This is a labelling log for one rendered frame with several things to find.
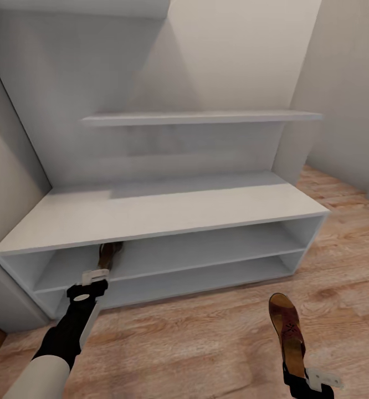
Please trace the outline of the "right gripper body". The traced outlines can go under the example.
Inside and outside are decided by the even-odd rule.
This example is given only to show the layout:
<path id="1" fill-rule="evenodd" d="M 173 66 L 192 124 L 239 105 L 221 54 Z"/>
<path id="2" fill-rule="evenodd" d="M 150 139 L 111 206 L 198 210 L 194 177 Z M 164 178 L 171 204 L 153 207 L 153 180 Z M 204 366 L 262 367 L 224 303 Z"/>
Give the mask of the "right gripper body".
<path id="1" fill-rule="evenodd" d="M 322 392 L 312 390 L 305 377 L 290 374 L 290 392 L 296 399 L 334 399 L 331 386 L 321 384 Z"/>

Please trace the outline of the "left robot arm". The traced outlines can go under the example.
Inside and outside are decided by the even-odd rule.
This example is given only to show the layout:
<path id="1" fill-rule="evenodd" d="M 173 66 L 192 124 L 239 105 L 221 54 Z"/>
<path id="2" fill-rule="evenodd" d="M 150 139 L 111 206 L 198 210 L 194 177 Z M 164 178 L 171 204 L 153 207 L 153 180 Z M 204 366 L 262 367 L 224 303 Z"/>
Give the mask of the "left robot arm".
<path id="1" fill-rule="evenodd" d="M 71 303 L 66 315 L 50 327 L 33 360 L 2 399 L 60 399 L 75 357 L 99 315 L 100 303 L 95 298 L 107 289 L 106 280 L 91 280 L 107 275 L 108 269 L 83 272 L 81 285 L 66 290 Z"/>

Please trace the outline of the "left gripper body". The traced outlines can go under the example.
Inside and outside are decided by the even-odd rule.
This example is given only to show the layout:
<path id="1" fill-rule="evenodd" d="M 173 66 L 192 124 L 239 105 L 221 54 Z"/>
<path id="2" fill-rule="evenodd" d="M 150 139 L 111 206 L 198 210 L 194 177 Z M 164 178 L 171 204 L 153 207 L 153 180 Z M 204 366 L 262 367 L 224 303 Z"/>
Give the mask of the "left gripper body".
<path id="1" fill-rule="evenodd" d="M 90 285 L 82 287 L 81 285 L 74 285 L 70 288 L 70 303 L 76 297 L 76 295 L 82 291 L 91 290 L 94 292 L 95 297 L 104 295 L 104 280 L 92 282 Z"/>

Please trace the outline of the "sandal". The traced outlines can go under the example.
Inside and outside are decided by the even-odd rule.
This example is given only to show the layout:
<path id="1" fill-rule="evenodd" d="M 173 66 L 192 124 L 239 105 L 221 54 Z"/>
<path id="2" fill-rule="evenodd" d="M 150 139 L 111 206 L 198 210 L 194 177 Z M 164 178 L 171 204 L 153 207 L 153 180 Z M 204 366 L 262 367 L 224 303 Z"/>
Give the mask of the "sandal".
<path id="1" fill-rule="evenodd" d="M 303 360 L 306 348 L 295 306 L 286 295 L 274 293 L 269 299 L 269 314 L 289 373 L 306 377 Z"/>
<path id="2" fill-rule="evenodd" d="M 103 249 L 101 249 L 100 246 L 98 270 L 108 269 L 110 271 L 110 267 L 112 267 L 111 265 L 113 258 L 115 254 L 121 250 L 122 245 L 123 241 L 113 242 L 113 243 L 106 242 Z"/>

